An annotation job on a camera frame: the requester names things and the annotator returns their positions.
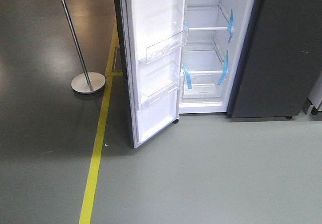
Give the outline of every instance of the black refrigerator side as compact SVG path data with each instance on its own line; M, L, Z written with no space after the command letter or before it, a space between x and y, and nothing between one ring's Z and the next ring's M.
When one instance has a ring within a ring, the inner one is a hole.
M298 115L322 69L322 0L256 0L227 113Z
M123 72L124 93L125 93L125 100L126 100L125 105L126 105L126 112L128 116L127 123L129 128L129 140L130 140L131 146L133 147L134 146L133 126L132 126L132 115L131 115L130 94L129 94L129 81L127 77L128 74L127 74L127 65L126 65L121 0L114 0L114 7L115 7L117 30L118 30L119 43L120 43L120 55L121 55L122 72Z

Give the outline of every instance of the refrigerator side panel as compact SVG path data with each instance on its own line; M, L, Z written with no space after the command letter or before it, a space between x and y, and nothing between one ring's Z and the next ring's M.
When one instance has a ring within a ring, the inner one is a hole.
M322 0L264 0L232 117L298 115L322 69Z
M132 79L130 36L128 31L128 11L126 10L126 0L114 0L117 29L120 43L120 55L126 96L126 110L128 115L129 136L131 145L137 142L136 115L134 109L134 85Z

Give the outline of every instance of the refrigerator shelf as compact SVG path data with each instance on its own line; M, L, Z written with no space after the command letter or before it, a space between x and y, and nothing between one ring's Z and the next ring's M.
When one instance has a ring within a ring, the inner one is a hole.
M191 40L188 39L188 43L183 47L183 52L184 54L188 54L185 52L189 51L208 51L208 53L205 54L205 57L209 59L209 55L212 55L212 60L214 62L218 62L221 65L224 64L225 61L225 56L224 56L224 51L222 51L222 48L220 44L215 41L214 39L204 39L200 40L199 38L193 38ZM192 54L191 60L189 60L189 57L187 60L187 63L191 62L190 64L196 64L197 61L200 61L200 57L202 57L203 53L189 53Z
M189 7L186 21L190 31L228 29L228 20L219 7Z
M182 103L192 102L221 102L223 87L217 82L220 72L190 73L191 85L184 79Z
M147 47L145 56L140 58L139 61L145 64L150 64L151 62L156 61L161 57L173 52L174 50L186 45L188 31L188 27L184 26L183 31Z

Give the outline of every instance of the blue tape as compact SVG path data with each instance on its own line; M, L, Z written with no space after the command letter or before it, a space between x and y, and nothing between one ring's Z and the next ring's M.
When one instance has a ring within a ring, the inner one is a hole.
M223 71L222 71L221 77L220 77L217 85L220 86L222 84L223 80L226 78L226 75L228 73L228 66L229 65L228 65L228 50L227 50L227 55L226 55L225 63L223 65Z
M185 65L182 65L183 71L185 72L186 79L187 79L187 84L188 84L188 89L192 89L192 84L191 84L191 78L190 78L190 73L185 67Z
M230 19L229 19L229 24L228 24L228 28L227 28L230 36L229 36L229 39L228 39L228 43L231 42L231 39L232 39L232 36L233 36L233 14L232 14L232 10L231 10L231 15L230 15Z

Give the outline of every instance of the metal pole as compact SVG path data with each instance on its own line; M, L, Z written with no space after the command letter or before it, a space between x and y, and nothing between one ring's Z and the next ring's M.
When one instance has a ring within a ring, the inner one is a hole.
M90 86L91 81L90 81L89 74L88 74L86 66L85 66L85 62L84 62L82 52L80 50L81 48L79 47L79 43L78 43L78 40L77 40L77 37L76 37L74 26L73 26L71 18L70 18L70 14L69 14L69 11L68 11L66 1L61 0L61 3L62 3L62 5L64 7L64 10L65 10L65 14L66 14L66 17L67 17L67 20L68 20L68 23L69 23L69 27L70 27L70 30L71 30L72 37L74 39L74 43L75 43L75 46L76 46L76 49L77 49L77 52L78 52L79 59L81 61L82 67L83 67L83 71L84 71L84 75L86 77L87 84Z

